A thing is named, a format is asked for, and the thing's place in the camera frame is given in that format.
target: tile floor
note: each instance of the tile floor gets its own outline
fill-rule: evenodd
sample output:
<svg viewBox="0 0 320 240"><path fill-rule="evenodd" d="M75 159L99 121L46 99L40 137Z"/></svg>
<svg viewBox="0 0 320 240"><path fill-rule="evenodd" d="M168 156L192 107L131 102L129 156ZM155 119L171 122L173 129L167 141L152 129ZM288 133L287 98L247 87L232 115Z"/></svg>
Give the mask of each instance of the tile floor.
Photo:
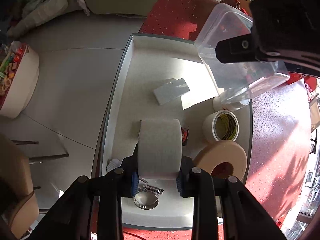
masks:
<svg viewBox="0 0 320 240"><path fill-rule="evenodd" d="M68 158L33 164L39 208L50 208L80 175L90 176L103 114L124 48L143 19L116 15L63 15L31 30L20 40L40 57L39 79L24 111L0 118L11 139L39 141L20 146L28 157L63 154Z"/></svg>

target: beige tape roll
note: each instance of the beige tape roll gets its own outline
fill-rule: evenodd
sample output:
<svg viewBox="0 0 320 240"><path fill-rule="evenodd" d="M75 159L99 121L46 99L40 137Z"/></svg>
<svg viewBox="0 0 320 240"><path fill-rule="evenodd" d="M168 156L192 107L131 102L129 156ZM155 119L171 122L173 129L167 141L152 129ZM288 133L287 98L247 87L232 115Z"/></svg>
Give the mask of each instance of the beige tape roll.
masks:
<svg viewBox="0 0 320 240"><path fill-rule="evenodd" d="M182 158L178 119L144 119L138 141L138 174L143 179L175 179Z"/></svg>
<svg viewBox="0 0 320 240"><path fill-rule="evenodd" d="M242 180L247 168L247 155L236 142L222 140L204 148L194 159L194 164L217 178L233 175Z"/></svg>

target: chair leg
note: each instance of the chair leg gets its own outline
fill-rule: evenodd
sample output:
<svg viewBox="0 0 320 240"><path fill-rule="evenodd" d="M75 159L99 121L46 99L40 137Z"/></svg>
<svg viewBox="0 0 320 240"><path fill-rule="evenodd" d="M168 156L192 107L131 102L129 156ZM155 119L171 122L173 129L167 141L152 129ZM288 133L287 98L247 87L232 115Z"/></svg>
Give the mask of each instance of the chair leg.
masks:
<svg viewBox="0 0 320 240"><path fill-rule="evenodd" d="M19 141L19 140L12 140L16 145L26 145L26 144L39 144L38 141Z"/></svg>
<svg viewBox="0 0 320 240"><path fill-rule="evenodd" d="M47 212L50 210L50 208L41 208L39 209L39 215L42 215L42 214L47 214Z"/></svg>
<svg viewBox="0 0 320 240"><path fill-rule="evenodd" d="M57 160L65 157L69 157L69 154L66 153L66 154L58 154L58 155L31 157L29 158L29 164L43 163L44 161Z"/></svg>

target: metal screw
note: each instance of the metal screw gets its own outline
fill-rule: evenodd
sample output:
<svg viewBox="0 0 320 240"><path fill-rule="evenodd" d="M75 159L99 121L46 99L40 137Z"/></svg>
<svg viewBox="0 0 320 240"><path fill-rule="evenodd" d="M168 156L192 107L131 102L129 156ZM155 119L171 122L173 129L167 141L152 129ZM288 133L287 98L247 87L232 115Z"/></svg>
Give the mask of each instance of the metal screw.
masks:
<svg viewBox="0 0 320 240"><path fill-rule="evenodd" d="M122 174L123 171L124 171L124 170L123 170L122 168L116 168L116 169L115 169L115 173L116 173L116 174Z"/></svg>
<svg viewBox="0 0 320 240"><path fill-rule="evenodd" d="M228 178L228 180L229 180L230 182L232 182L232 183L236 183L236 182L238 181L237 177L235 177L235 176L230 176L230 177Z"/></svg>
<svg viewBox="0 0 320 240"><path fill-rule="evenodd" d="M267 55L269 56L280 56L280 52L277 52L277 51L268 51L266 52Z"/></svg>
<svg viewBox="0 0 320 240"><path fill-rule="evenodd" d="M88 177L87 176L80 176L78 178L78 182L80 183L85 183L87 181Z"/></svg>
<svg viewBox="0 0 320 240"><path fill-rule="evenodd" d="M192 168L192 172L193 172L193 173L201 173L201 169L198 168L198 167L193 167L193 168Z"/></svg>
<svg viewBox="0 0 320 240"><path fill-rule="evenodd" d="M247 40L242 41L242 47L247 49L249 47L249 42Z"/></svg>

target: clear plastic container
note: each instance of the clear plastic container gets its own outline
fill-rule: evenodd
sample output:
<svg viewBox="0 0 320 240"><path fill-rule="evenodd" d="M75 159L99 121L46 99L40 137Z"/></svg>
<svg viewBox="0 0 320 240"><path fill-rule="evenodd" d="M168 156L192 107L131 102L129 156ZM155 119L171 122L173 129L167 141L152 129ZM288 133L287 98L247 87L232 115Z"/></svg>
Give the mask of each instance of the clear plastic container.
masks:
<svg viewBox="0 0 320 240"><path fill-rule="evenodd" d="M284 62L222 64L216 58L219 41L250 33L252 19L224 3L217 4L200 31L195 46L215 82L222 104L254 98L286 82Z"/></svg>

